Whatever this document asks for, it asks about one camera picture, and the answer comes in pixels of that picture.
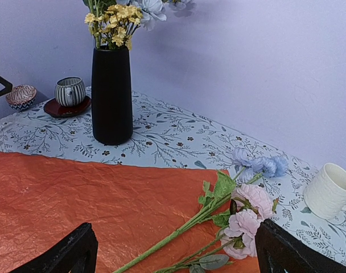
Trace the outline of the pink artificial flower stem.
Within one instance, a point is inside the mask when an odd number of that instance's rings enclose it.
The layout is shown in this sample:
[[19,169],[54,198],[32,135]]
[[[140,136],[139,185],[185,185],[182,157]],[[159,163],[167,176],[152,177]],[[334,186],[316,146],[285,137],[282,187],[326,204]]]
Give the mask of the pink artificial flower stem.
[[85,16],[85,24],[88,26],[90,34],[94,38],[95,47],[97,49],[101,46],[101,34],[98,33],[100,26],[102,26],[102,20],[99,17],[104,16],[105,11],[111,5],[115,5],[115,0],[83,0],[83,4],[89,9],[89,12]]

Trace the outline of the blue artificial flower stem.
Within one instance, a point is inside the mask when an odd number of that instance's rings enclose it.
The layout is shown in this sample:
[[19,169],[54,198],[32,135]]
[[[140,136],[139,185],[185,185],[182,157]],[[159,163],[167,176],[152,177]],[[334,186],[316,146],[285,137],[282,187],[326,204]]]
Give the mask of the blue artificial flower stem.
[[157,21],[167,20],[165,7],[171,9],[175,15],[189,16],[195,7],[194,1],[161,1],[161,0],[142,0],[142,1],[116,1],[117,4],[136,6],[141,9],[142,18],[140,25],[146,30],[151,31]]

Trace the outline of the yellow artificial flower sprig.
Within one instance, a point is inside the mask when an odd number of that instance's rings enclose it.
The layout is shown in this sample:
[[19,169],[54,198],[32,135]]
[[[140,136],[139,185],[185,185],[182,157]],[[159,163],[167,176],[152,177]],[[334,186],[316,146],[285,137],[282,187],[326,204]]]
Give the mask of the yellow artificial flower sprig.
[[126,47],[132,49],[132,35],[140,27],[141,9],[136,6],[115,4],[105,11],[98,33],[101,34],[99,49],[115,50]]

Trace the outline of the pale blue poppy stem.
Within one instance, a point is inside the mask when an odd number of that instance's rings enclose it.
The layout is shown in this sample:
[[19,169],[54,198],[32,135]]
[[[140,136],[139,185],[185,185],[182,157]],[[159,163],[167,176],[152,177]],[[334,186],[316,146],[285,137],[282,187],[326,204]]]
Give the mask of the pale blue poppy stem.
[[262,177],[282,177],[286,174],[288,169],[288,162],[282,156],[261,156],[250,159],[246,154],[246,150],[243,148],[234,149],[233,160],[234,165],[239,166],[234,178],[231,178],[229,175],[221,171],[218,171],[217,181],[213,190],[210,190],[211,184],[209,182],[203,182],[203,190],[205,195],[199,197],[199,204],[202,204],[202,208],[198,213],[196,213],[190,220],[179,227],[176,231],[172,232],[169,236],[155,244],[153,247],[149,248],[143,254],[117,269],[116,272],[124,272],[128,270],[196,224],[209,220],[209,217],[214,211],[232,198],[232,192],[237,186],[237,179],[241,179],[243,184],[249,185]]

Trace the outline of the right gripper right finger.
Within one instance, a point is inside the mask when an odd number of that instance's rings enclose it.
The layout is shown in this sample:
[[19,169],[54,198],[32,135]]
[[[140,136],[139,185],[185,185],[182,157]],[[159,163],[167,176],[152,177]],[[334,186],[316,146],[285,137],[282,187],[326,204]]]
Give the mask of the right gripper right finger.
[[266,219],[255,236],[261,272],[346,272],[346,266],[316,252]]

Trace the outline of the orange yellow wrapping paper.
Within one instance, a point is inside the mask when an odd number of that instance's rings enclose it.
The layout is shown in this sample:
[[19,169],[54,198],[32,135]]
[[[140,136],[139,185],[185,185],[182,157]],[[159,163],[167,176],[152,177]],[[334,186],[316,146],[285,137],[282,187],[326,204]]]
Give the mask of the orange yellow wrapping paper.
[[98,240],[97,272],[113,272],[199,210],[209,169],[82,163],[0,152],[0,272],[47,251],[84,222]]

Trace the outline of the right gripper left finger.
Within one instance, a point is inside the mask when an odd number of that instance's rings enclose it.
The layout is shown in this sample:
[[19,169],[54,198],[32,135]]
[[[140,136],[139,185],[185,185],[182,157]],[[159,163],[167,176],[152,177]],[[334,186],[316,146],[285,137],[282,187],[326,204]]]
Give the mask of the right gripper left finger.
[[12,272],[95,272],[98,240],[91,223],[83,223],[42,255]]

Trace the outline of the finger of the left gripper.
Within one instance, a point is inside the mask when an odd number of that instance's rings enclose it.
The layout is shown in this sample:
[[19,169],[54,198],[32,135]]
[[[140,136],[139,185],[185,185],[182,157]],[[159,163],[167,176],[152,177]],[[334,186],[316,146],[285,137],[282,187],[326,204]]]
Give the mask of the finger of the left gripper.
[[0,90],[0,97],[9,94],[12,91],[13,85],[2,76],[0,76],[0,84],[3,85],[3,89]]

